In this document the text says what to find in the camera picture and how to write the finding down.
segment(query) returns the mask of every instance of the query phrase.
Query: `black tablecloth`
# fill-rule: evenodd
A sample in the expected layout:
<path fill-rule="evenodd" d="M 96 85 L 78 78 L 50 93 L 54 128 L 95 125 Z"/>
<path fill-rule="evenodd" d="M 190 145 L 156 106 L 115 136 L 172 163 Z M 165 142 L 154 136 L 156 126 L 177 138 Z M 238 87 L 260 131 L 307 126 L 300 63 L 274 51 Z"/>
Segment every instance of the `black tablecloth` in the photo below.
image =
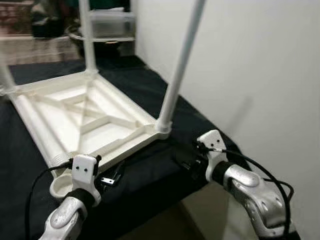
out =
<path fill-rule="evenodd" d="M 157 118 L 167 84 L 135 56 L 98 59 L 100 74 L 133 101 Z M 84 62 L 26 64 L 10 67 L 17 84 L 59 77 L 84 70 Z M 191 140 L 216 127 L 179 98 L 169 140 L 157 140 L 126 160 L 124 176 L 115 188 L 102 195 L 82 229 L 80 239 L 108 240 L 119 237 L 151 217 L 203 187 L 173 160 L 172 139 L 190 144 Z M 228 148 L 237 146 L 225 135 Z M 24 239 L 24 206 L 33 179 L 47 166 L 13 105 L 0 103 L 0 239 Z M 244 166 L 241 159 L 230 158 Z M 106 176 L 113 169 L 104 173 Z M 39 237 L 45 220 L 58 206 L 49 194 L 50 174 L 38 183 L 31 205 L 31 233 Z"/>

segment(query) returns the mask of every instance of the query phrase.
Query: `black wire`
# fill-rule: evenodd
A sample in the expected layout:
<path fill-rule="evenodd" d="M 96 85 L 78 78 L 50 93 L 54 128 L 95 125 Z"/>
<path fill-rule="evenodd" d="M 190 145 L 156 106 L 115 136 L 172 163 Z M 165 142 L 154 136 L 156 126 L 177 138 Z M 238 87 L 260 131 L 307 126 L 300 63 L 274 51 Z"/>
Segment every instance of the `black wire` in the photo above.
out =
<path fill-rule="evenodd" d="M 265 180 L 266 182 L 275 183 L 274 181 L 272 181 L 272 180 L 269 179 L 269 178 L 264 178 L 263 180 Z M 288 200 L 291 201 L 291 199 L 292 199 L 292 197 L 293 197 L 293 195 L 294 195 L 294 193 L 295 193 L 294 187 L 291 186 L 289 183 L 287 183 L 287 182 L 285 182 L 285 181 L 280 181 L 280 180 L 278 180 L 278 182 L 279 182 L 280 184 L 285 185 L 285 186 L 287 186 L 287 187 L 289 188 L 290 192 L 289 192 L 289 194 L 288 194 L 287 197 L 288 197 Z"/>
<path fill-rule="evenodd" d="M 42 171 L 33 181 L 31 190 L 26 198 L 25 206 L 24 206 L 24 234 L 25 234 L 25 239 L 30 240 L 30 204 L 31 204 L 31 199 L 32 199 L 32 193 L 34 191 L 34 188 L 36 186 L 37 181 L 47 172 L 51 172 L 53 170 L 57 169 L 63 169 L 63 168 L 68 168 L 70 166 L 70 163 L 64 163 L 60 166 L 54 166 L 45 169 Z"/>
<path fill-rule="evenodd" d="M 217 150 L 215 148 L 208 148 L 208 150 L 217 152 Z M 223 153 L 229 153 L 229 154 L 237 155 L 239 157 L 244 158 L 249 163 L 253 164 L 257 168 L 259 168 L 261 171 L 263 171 L 274 182 L 274 184 L 279 189 L 279 191 L 281 193 L 281 196 L 283 198 L 283 201 L 284 201 L 285 223 L 284 223 L 283 236 L 288 235 L 289 234 L 290 221 L 291 221 L 290 204 L 289 204 L 289 200 L 288 200 L 288 197 L 286 195 L 286 192 L 285 192 L 284 188 L 281 186 L 280 182 L 267 169 L 265 169 L 263 166 L 261 166 L 259 163 L 257 163 L 253 159 L 251 159 L 251 158 L 249 158 L 249 157 L 247 157 L 247 156 L 245 156 L 245 155 L 243 155 L 243 154 L 241 154 L 241 153 L 239 153 L 237 151 L 232 151 L 232 150 L 228 150 L 228 149 L 222 149 L 222 152 Z"/>

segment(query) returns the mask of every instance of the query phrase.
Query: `white wall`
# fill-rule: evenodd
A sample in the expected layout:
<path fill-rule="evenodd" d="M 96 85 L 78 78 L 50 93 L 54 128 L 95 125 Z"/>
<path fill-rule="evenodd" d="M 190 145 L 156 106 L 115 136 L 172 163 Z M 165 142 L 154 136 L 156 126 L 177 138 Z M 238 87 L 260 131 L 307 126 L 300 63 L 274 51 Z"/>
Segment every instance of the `white wall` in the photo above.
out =
<path fill-rule="evenodd" d="M 193 2 L 136 1 L 136 53 L 168 82 Z M 319 0 L 207 1 L 181 94 L 295 187 L 293 220 L 305 240 L 320 239 L 319 82 Z M 195 210 L 204 196 L 185 204 L 214 236 L 209 216 Z M 246 239 L 238 234 L 252 231 L 245 212 L 231 205 L 224 239 Z"/>

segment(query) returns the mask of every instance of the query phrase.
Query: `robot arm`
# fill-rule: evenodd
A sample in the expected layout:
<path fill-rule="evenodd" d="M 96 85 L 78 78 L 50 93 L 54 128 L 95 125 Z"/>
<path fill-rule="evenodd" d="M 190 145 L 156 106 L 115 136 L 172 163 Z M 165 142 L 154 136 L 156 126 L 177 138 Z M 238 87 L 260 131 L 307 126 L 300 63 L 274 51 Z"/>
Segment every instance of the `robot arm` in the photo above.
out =
<path fill-rule="evenodd" d="M 47 218 L 40 240 L 75 240 L 88 210 L 96 207 L 101 195 L 95 188 L 100 156 L 77 155 L 72 163 L 72 191 Z"/>
<path fill-rule="evenodd" d="M 215 181 L 222 185 L 245 208 L 260 240 L 300 239 L 292 222 L 290 222 L 289 234 L 283 236 L 286 211 L 282 198 L 268 187 L 258 174 L 228 162 L 226 155 L 218 152 L 226 149 L 218 130 L 205 133 L 197 139 L 197 142 L 198 148 L 202 146 L 205 149 L 217 150 L 206 153 L 207 181 Z"/>

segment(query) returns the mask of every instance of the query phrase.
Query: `white plastic frame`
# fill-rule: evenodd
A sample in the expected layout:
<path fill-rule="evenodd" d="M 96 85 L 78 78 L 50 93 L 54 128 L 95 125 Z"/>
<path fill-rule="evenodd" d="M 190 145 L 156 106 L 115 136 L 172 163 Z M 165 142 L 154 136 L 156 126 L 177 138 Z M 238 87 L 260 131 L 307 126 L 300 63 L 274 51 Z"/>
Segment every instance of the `white plastic frame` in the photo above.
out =
<path fill-rule="evenodd" d="M 48 167 L 75 154 L 101 155 L 102 172 L 171 132 L 179 88 L 206 0 L 195 7 L 156 121 L 129 97 L 98 74 L 89 0 L 79 0 L 84 35 L 84 72 L 16 85 L 2 59 L 0 93 L 9 96 Z"/>

